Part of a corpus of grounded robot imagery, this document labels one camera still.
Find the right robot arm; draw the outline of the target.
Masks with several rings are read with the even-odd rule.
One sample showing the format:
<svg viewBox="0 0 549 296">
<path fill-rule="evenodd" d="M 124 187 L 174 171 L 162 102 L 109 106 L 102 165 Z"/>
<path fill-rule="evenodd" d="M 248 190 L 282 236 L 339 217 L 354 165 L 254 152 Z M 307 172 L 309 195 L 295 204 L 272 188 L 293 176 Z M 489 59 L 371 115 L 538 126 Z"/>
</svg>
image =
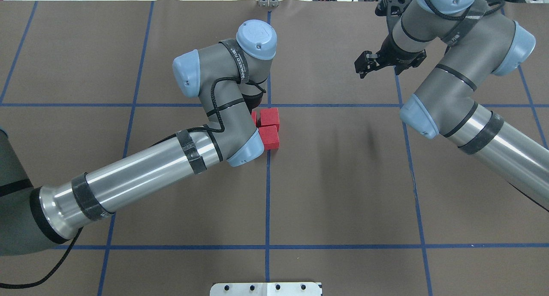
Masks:
<svg viewBox="0 0 549 296">
<path fill-rule="evenodd" d="M 435 39 L 447 52 L 400 109 L 422 136 L 442 135 L 548 210 L 548 151 L 472 99 L 489 75 L 503 76 L 535 48 L 533 34 L 486 0 L 389 0 L 389 34 L 377 52 L 364 51 L 356 73 L 419 66 Z"/>
</svg>

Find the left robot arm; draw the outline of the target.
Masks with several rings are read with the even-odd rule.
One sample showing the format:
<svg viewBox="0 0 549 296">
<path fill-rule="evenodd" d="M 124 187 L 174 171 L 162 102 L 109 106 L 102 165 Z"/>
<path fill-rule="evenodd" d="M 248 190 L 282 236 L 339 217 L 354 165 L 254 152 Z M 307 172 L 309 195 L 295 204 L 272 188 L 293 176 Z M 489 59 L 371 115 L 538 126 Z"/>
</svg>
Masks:
<svg viewBox="0 0 549 296">
<path fill-rule="evenodd" d="M 259 157 L 265 148 L 251 109 L 264 92 L 276 48 L 275 29 L 248 20 L 234 39 L 176 57 L 177 85 L 188 98 L 200 100 L 208 122 L 58 187 L 33 186 L 2 130 L 1 255 L 62 245 L 87 224 L 181 179 L 223 161 L 236 167 Z"/>
</svg>

